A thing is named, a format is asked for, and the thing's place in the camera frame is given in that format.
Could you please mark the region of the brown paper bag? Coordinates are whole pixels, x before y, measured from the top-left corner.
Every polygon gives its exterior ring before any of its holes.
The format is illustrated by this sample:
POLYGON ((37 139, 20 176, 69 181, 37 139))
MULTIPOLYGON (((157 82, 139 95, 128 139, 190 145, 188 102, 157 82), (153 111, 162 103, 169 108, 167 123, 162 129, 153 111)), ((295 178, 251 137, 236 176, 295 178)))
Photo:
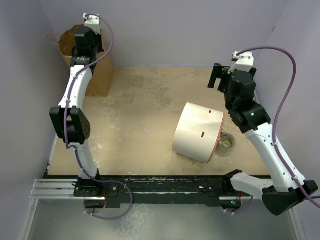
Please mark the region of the brown paper bag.
MULTIPOLYGON (((68 66, 71 65, 72 48, 76 46, 75 31, 81 25, 74 25, 63 34, 48 33, 46 38, 59 49, 61 56, 68 66)), ((96 64, 92 79, 90 80, 85 95, 87 97, 108 96, 108 92, 113 81, 115 66, 110 55, 103 58, 96 64)))

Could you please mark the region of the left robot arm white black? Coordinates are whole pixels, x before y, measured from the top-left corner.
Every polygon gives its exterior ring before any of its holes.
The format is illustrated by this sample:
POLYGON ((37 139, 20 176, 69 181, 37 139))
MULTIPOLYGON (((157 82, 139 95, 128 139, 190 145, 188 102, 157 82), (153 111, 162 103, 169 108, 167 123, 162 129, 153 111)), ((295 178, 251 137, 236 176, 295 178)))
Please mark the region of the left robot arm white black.
POLYGON ((74 38, 69 81, 62 100, 50 109, 49 116, 57 137, 73 152, 78 165, 78 178, 73 182, 75 196, 97 197, 103 191, 103 184, 89 146, 91 125, 82 108, 97 54, 103 51, 102 38, 88 26, 78 27, 74 38))

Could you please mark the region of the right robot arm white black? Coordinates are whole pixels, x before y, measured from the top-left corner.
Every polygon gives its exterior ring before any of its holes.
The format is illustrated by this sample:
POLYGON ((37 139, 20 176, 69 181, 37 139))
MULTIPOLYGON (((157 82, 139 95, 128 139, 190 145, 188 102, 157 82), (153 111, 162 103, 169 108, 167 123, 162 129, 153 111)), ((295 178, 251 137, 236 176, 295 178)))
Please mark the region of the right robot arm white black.
POLYGON ((208 88, 220 79, 218 91, 224 94, 225 107, 232 122, 253 144, 270 173, 270 179, 260 179, 234 170, 224 176, 222 190, 228 196, 246 193, 262 200, 270 213, 279 216, 307 199, 318 190, 315 181, 307 180, 294 166, 288 154, 273 134, 265 108, 254 100, 256 68, 235 70, 214 64, 208 88))

